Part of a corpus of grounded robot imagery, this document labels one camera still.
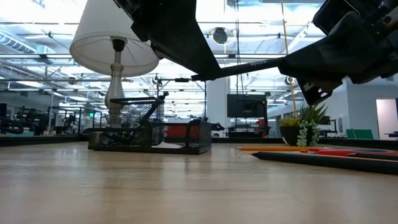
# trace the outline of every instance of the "black screen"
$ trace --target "black screen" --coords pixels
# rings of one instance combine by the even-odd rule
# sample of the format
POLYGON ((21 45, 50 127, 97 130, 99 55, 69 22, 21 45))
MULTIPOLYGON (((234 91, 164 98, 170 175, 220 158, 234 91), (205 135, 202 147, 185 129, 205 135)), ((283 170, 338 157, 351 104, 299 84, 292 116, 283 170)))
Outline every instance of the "black screen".
POLYGON ((227 95, 227 117, 229 118, 266 118, 267 98, 265 95, 227 95))
POLYGON ((324 116, 323 122, 320 125, 329 125, 330 124, 330 116, 324 116))

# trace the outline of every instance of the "ceiling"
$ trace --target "ceiling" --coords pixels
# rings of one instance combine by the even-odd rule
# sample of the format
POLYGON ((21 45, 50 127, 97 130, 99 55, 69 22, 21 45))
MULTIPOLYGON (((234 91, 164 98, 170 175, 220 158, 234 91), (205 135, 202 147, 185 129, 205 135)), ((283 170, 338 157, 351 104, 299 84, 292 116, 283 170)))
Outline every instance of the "ceiling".
MULTIPOLYGON (((236 65, 237 62, 235 60, 222 59, 224 54, 237 54, 238 52, 238 42, 234 35, 237 29, 236 18, 239 18, 240 54, 259 55, 262 58, 267 57, 265 54, 286 54, 287 51, 291 53, 324 36, 311 23, 313 15, 323 4, 324 0, 284 0, 287 42, 285 42, 280 1, 240 0, 238 12, 236 12, 236 8, 231 2, 233 1, 197 0, 198 24, 206 37, 210 49, 215 55, 220 55, 218 61, 222 67, 236 65), (225 28, 225 31, 229 34, 225 45, 217 44, 213 40, 212 33, 216 27, 225 28)), ((0 54, 69 54, 69 47, 85 4, 86 0, 0 0, 0 54), (9 45, 5 45, 4 42, 1 42, 2 35, 3 37, 6 35, 22 44, 25 52, 21 52, 21 48, 15 50, 9 45)), ((58 81, 70 78, 86 80, 109 78, 106 75, 94 73, 78 66, 70 58, 53 59, 51 65, 43 63, 43 61, 38 62, 38 60, 26 58, 7 59, 6 61, 11 65, 30 70, 31 75, 27 74, 28 71, 22 73, 21 71, 13 70, 14 73, 12 73, 9 71, 10 64, 8 64, 7 67, 3 66, 4 72, 0 73, 3 78, 26 77, 37 79, 40 77, 48 78, 49 75, 49 79, 58 81)), ((160 78, 189 78, 193 73, 168 60, 161 60, 159 66, 150 74, 134 77, 123 83, 125 89, 134 90, 126 91, 126 96, 153 95, 155 92, 151 90, 155 89, 153 82, 155 75, 160 78)), ((244 88, 244 90, 288 89, 289 87, 284 83, 284 78, 278 69, 252 72, 244 74, 242 79, 238 79, 238 82, 236 77, 231 77, 231 89, 236 89, 237 86, 239 89, 244 88)), ((107 89, 109 87, 109 82, 81 82, 76 85, 71 85, 67 82, 43 82, 42 84, 56 86, 57 88, 63 86, 66 89, 107 89)), ((204 83, 170 82, 164 89, 191 90, 189 92, 170 91, 172 93, 170 99, 193 99, 193 101, 201 99, 203 102, 205 95, 202 89, 204 87, 204 83)), ((98 100, 90 96, 86 97, 91 100, 98 100)), ((278 92, 275 92, 272 97, 274 99, 285 98, 289 100, 289 96, 281 96, 281 93, 278 92)), ((198 106, 192 107, 195 108, 197 113, 203 109, 203 105, 199 108, 198 106)))

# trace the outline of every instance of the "white wall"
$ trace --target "white wall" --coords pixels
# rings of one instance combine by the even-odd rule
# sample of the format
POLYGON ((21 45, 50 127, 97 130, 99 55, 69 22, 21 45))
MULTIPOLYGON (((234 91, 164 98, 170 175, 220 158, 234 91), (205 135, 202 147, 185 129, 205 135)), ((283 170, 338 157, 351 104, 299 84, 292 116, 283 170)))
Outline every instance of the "white wall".
POLYGON ((373 137, 379 139, 381 136, 377 125, 376 100, 398 98, 398 86, 353 85, 349 83, 347 90, 351 128, 370 129, 373 137))
MULTIPOLYGON (((226 95, 229 93, 229 77, 219 78, 207 83, 207 104, 206 115, 211 123, 220 123, 222 127, 229 127, 229 119, 227 118, 226 95)), ((225 137, 222 131, 212 132, 218 133, 220 137, 225 137)))
POLYGON ((344 80, 343 84, 336 88, 333 91, 332 96, 327 98, 323 103, 325 104, 325 106, 328 107, 326 115, 330 116, 330 119, 338 120, 338 118, 343 118, 344 133, 339 135, 345 135, 345 130, 351 127, 351 121, 349 117, 347 81, 344 80))
POLYGON ((398 114, 396 99, 376 100, 377 121, 381 140, 392 140, 386 133, 398 131, 398 114))

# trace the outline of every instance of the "table surface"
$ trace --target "table surface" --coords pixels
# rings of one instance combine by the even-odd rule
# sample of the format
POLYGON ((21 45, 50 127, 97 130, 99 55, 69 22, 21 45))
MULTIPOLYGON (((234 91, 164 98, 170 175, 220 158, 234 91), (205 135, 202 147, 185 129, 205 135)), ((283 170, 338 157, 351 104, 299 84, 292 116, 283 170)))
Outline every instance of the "table surface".
POLYGON ((397 223, 398 177, 261 161, 236 144, 199 156, 0 149, 0 223, 397 223))

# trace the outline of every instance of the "black wire organizer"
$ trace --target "black wire organizer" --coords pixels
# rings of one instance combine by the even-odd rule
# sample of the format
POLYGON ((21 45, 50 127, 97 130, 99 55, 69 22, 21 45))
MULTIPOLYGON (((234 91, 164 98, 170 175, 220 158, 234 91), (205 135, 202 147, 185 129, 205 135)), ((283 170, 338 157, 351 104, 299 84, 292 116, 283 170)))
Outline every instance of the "black wire organizer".
POLYGON ((90 129, 88 149, 95 151, 202 154, 211 150, 211 123, 165 123, 164 98, 112 99, 108 128, 90 129), (170 126, 185 125, 181 147, 161 144, 170 126))

